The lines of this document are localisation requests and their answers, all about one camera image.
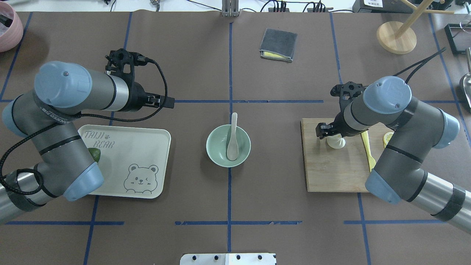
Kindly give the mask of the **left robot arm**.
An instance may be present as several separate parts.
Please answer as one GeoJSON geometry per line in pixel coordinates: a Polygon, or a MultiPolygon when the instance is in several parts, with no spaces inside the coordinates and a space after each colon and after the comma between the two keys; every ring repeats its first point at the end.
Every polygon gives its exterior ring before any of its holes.
{"type": "Polygon", "coordinates": [[[1,157],[1,166],[29,140],[42,162],[1,174],[1,224],[61,196],[78,200],[103,184],[99,166],[73,122],[82,117],[125,119],[82,111],[136,112],[152,107],[158,113],[174,107],[155,60],[123,48],[112,50],[106,59],[103,73],[75,63],[47,62],[36,74],[34,88],[3,110],[3,124],[22,139],[1,157]]]}

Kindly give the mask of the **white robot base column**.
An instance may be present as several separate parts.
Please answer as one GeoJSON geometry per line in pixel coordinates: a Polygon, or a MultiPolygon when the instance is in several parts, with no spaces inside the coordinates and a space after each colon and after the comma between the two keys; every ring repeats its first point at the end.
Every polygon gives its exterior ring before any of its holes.
{"type": "Polygon", "coordinates": [[[180,265],[276,265],[274,253],[185,254],[180,265]]]}

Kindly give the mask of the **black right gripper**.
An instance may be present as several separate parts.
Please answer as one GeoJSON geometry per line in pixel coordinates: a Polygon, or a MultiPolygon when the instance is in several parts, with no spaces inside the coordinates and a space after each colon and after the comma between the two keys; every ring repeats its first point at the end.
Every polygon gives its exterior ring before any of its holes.
{"type": "Polygon", "coordinates": [[[363,94],[366,87],[363,84],[347,82],[345,84],[337,84],[331,89],[331,96],[339,97],[340,112],[335,116],[332,123],[319,123],[316,126],[316,137],[324,139],[328,136],[340,134],[342,137],[353,137],[368,131],[368,127],[359,123],[363,127],[361,129],[354,128],[347,123],[345,110],[351,111],[351,103],[363,94]]]}

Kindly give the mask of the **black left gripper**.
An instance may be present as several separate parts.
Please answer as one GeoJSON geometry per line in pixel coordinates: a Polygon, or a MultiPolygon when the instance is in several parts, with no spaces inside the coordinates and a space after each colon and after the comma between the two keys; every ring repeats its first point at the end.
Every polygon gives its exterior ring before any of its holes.
{"type": "Polygon", "coordinates": [[[136,112],[142,107],[174,108],[175,98],[145,92],[143,87],[135,82],[135,67],[145,66],[148,63],[157,66],[155,60],[125,49],[111,50],[106,59],[108,63],[105,72],[111,79],[114,92],[105,110],[136,112]]]}

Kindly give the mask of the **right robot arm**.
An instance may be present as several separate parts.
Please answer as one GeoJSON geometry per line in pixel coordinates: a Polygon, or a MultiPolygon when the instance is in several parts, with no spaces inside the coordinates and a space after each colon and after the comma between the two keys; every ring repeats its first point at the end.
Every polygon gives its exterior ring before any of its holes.
{"type": "Polygon", "coordinates": [[[382,123],[394,134],[365,182],[367,191],[397,204],[405,200],[434,218],[470,233],[470,192],[421,169],[431,149],[449,146],[460,130],[458,120],[412,96],[401,78],[382,77],[369,86],[335,85],[340,112],[332,123],[320,123],[320,139],[353,137],[382,123]]]}

